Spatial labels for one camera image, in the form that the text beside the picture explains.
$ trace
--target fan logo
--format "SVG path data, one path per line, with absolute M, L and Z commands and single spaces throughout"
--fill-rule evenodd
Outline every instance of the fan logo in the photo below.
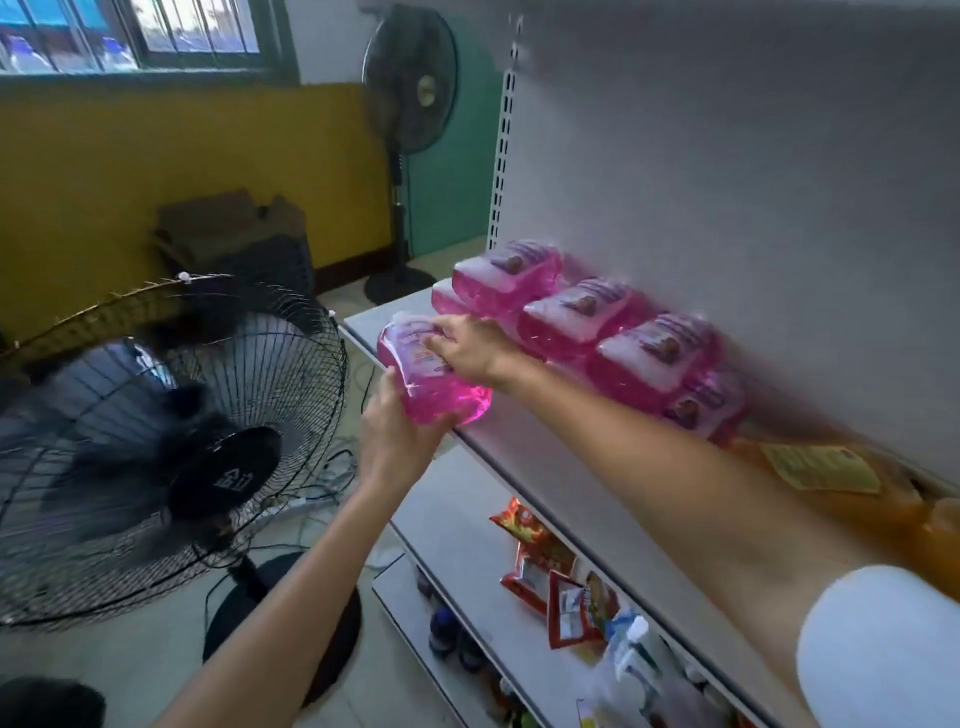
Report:
M 241 475 L 238 469 L 233 468 L 221 475 L 217 482 L 213 484 L 213 487 L 242 493 L 250 485 L 251 480 L 253 480 L 253 473 L 243 473 Z

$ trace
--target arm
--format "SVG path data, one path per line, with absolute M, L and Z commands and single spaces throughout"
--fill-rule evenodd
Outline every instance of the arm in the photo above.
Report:
M 356 494 L 155 728 L 293 724 L 367 554 L 455 420 L 414 426 L 403 413 L 395 378 L 388 370 L 364 413 Z
M 492 321 L 442 316 L 428 344 L 529 408 L 797 688 L 800 629 L 843 574 L 880 555 L 749 464 L 525 356 Z

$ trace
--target pink bottle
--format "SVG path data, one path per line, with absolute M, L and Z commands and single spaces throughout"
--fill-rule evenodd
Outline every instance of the pink bottle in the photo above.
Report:
M 496 318 L 551 293 L 563 262 L 551 245 L 515 240 L 453 267 L 453 290 L 479 316 Z
M 433 289 L 430 292 L 430 302 L 433 304 L 433 310 L 437 313 L 472 313 L 453 290 L 453 283 L 450 279 L 438 280 L 433 284 Z
M 659 414 L 682 392 L 686 380 L 719 357 L 719 340 L 707 322 L 661 313 L 601 341 L 587 358 L 587 376 L 614 400 Z
M 721 447 L 730 441 L 746 414 L 743 383 L 725 369 L 711 369 L 689 379 L 661 413 L 665 420 Z
M 380 332 L 376 356 L 396 367 L 403 384 L 403 408 L 418 425 L 426 425 L 445 412 L 463 412 L 458 425 L 473 422 L 490 408 L 493 396 L 487 387 L 475 387 L 453 373 L 450 365 L 423 345 L 431 334 L 443 335 L 428 316 L 400 312 Z
M 656 315 L 646 298 L 629 286 L 590 278 L 523 306 L 516 332 L 524 345 L 548 359 L 574 362 L 586 357 L 601 339 Z

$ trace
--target forearm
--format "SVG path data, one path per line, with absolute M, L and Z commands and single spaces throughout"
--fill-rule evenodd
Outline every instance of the forearm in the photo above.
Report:
M 322 538 L 183 688 L 155 728 L 292 725 L 400 493 L 362 483 Z
M 532 359 L 503 388 L 570 448 L 785 677 L 823 589 L 876 555 L 766 473 Z

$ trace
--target fan motor housing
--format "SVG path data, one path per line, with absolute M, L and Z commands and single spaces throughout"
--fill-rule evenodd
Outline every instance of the fan motor housing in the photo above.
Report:
M 203 521 L 242 505 L 273 474 L 281 440 L 270 427 L 250 427 L 195 451 L 171 482 L 170 514 Z

